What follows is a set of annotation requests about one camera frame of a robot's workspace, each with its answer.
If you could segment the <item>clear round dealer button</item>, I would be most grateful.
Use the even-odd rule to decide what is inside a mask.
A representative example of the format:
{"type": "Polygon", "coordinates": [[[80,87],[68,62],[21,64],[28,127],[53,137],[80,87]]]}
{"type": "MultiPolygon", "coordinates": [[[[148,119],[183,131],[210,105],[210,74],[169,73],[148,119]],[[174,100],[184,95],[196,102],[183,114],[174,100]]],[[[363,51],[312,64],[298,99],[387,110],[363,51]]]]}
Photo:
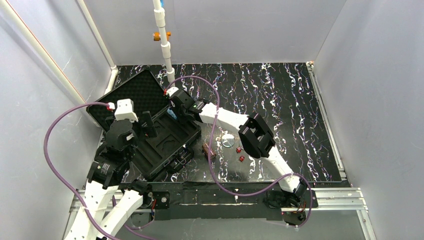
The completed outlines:
{"type": "Polygon", "coordinates": [[[225,148],[232,148],[235,142],[235,137],[232,134],[226,133],[221,136],[221,144],[225,148]]]}

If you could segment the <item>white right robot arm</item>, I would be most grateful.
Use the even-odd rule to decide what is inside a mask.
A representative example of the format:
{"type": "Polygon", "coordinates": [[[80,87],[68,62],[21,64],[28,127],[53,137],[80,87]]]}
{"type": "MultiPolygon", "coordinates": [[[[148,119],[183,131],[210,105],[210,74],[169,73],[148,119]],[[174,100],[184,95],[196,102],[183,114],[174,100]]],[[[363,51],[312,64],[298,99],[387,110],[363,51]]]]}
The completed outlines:
{"type": "Polygon", "coordinates": [[[283,159],[276,147],[274,133],[259,113],[240,114],[218,107],[208,100],[195,101],[186,91],[177,87],[166,90],[165,95],[180,122],[215,124],[224,130],[238,133],[242,150],[248,156],[267,164],[275,175],[284,176],[278,181],[279,187],[295,201],[300,201],[308,188],[306,181],[295,175],[283,159]]]}

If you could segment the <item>brown poker chip stack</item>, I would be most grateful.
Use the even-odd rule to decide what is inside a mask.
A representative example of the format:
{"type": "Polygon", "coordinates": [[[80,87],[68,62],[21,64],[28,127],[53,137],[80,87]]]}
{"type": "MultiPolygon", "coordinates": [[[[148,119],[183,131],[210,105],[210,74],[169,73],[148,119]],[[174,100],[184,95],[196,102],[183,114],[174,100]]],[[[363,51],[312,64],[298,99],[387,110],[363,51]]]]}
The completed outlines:
{"type": "Polygon", "coordinates": [[[209,147],[207,143],[204,143],[201,146],[201,151],[206,159],[211,159],[213,161],[216,158],[217,154],[212,148],[209,147]]]}

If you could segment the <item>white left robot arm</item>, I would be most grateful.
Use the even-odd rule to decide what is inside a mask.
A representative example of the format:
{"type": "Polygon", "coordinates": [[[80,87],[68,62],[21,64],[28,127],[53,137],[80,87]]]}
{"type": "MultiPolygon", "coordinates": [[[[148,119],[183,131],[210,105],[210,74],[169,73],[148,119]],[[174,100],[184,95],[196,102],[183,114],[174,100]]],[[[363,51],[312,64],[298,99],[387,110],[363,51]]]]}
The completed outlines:
{"type": "Polygon", "coordinates": [[[85,192],[79,197],[81,207],[65,236],[67,240],[114,240],[145,197],[152,185],[134,180],[123,187],[119,202],[107,211],[135,155],[139,136],[143,136],[139,118],[133,110],[116,110],[103,145],[91,165],[85,192]]]}

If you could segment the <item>blue poker chip stack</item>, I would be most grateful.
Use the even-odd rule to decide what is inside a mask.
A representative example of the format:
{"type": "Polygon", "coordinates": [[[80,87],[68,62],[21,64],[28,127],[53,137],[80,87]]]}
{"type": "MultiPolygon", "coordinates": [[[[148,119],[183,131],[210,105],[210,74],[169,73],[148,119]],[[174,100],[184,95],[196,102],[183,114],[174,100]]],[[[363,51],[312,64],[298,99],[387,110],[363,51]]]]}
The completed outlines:
{"type": "Polygon", "coordinates": [[[169,108],[167,109],[167,113],[173,118],[173,119],[177,119],[177,116],[175,115],[175,113],[169,108]]]}

